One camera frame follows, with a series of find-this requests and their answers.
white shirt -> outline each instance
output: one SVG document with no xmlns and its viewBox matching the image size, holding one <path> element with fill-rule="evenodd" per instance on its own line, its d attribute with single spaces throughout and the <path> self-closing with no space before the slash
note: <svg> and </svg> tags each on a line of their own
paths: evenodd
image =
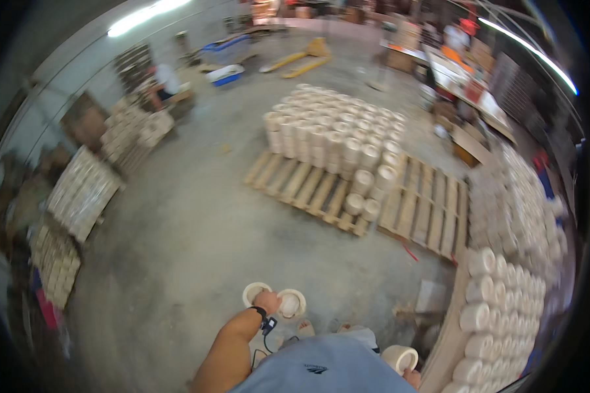
<svg viewBox="0 0 590 393">
<path fill-rule="evenodd" d="M 446 26 L 443 32 L 447 35 L 445 45 L 453 50 L 462 53 L 464 47 L 470 46 L 470 37 L 462 29 L 457 29 L 452 25 Z"/>
<path fill-rule="evenodd" d="M 164 91 L 168 94 L 177 94 L 179 92 L 179 78 L 175 71 L 168 64 L 160 64 L 155 67 L 155 80 L 160 85 L 164 85 Z"/>
</svg>

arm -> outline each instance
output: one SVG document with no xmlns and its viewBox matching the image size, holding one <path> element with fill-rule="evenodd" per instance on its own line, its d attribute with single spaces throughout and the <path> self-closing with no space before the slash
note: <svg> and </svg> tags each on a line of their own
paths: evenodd
<svg viewBox="0 0 590 393">
<path fill-rule="evenodd" d="M 267 315 L 280 306 L 275 292 L 261 292 L 253 301 Z M 254 309 L 246 309 L 230 319 L 216 335 L 212 348 L 192 382 L 193 393 L 226 392 L 251 373 L 249 342 L 258 333 L 262 317 Z"/>
</svg>

black wrist strap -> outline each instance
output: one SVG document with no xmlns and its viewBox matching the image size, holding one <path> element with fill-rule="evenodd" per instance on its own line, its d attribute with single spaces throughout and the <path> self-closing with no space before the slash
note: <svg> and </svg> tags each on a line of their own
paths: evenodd
<svg viewBox="0 0 590 393">
<path fill-rule="evenodd" d="M 262 317 L 263 322 L 267 319 L 267 310 L 265 310 L 264 308 L 257 307 L 257 306 L 252 306 L 249 308 L 256 310 L 258 312 L 258 314 L 260 314 L 260 316 Z"/>
</svg>

foot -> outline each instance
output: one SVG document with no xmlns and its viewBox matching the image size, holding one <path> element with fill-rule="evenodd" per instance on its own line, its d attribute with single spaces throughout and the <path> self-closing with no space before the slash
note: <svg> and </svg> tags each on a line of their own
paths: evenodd
<svg viewBox="0 0 590 393">
<path fill-rule="evenodd" d="M 340 328 L 338 328 L 337 333 L 343 333 L 345 331 L 350 331 L 350 329 L 352 329 L 352 325 L 350 325 L 349 323 L 344 323 L 341 325 Z"/>
<path fill-rule="evenodd" d="M 304 337 L 312 337 L 315 335 L 315 329 L 313 329 L 313 324 L 310 323 L 309 320 L 304 319 L 299 323 L 298 326 L 298 336 L 300 338 Z"/>
</svg>

orange object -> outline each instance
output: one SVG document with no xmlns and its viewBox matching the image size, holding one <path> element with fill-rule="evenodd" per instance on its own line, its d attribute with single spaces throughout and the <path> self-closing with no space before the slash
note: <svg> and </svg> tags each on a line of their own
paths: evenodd
<svg viewBox="0 0 590 393">
<path fill-rule="evenodd" d="M 456 62 L 457 64 L 459 64 L 464 70 L 468 71 L 470 74 L 474 73 L 474 70 L 472 69 L 472 67 L 470 67 L 469 65 L 465 64 L 462 60 L 461 60 L 461 56 L 459 55 L 459 52 L 457 52 L 454 49 L 448 48 L 447 46 L 442 46 L 442 53 L 444 56 L 446 56 L 448 59 L 451 59 L 452 61 Z"/>
</svg>

